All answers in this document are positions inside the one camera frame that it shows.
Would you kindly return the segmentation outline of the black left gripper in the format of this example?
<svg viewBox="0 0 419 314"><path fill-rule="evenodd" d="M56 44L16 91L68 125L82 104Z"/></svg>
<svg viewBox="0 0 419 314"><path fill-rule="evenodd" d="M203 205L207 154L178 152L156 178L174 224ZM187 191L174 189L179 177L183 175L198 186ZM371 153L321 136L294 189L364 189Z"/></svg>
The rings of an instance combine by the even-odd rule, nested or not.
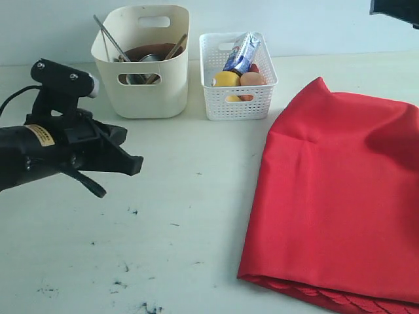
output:
<svg viewBox="0 0 419 314"><path fill-rule="evenodd" d="M138 174L142 156L129 155L121 146L128 130L93 119L90 112L28 114L19 127L19 170L22 173L63 173L70 169L104 173Z"/></svg>

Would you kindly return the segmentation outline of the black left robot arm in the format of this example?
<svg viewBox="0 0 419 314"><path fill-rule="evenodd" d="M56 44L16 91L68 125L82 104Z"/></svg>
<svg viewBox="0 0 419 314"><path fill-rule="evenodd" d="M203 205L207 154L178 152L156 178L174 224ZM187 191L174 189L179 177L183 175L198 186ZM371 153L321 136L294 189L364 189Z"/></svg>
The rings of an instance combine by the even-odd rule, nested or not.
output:
<svg viewBox="0 0 419 314"><path fill-rule="evenodd" d="M83 109L61 116L29 114L24 125L1 128L1 189L62 173L102 198L105 189L85 172L132 176L141 171L143 157L121 148L127 133Z"/></svg>

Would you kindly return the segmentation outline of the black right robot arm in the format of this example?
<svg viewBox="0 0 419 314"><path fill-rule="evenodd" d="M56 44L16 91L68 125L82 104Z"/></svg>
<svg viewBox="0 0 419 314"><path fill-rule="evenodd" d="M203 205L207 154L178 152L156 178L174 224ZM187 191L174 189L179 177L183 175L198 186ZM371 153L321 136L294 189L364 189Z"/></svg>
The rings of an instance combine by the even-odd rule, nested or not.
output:
<svg viewBox="0 0 419 314"><path fill-rule="evenodd" d="M371 0L370 15L383 14L418 29L418 0Z"/></svg>

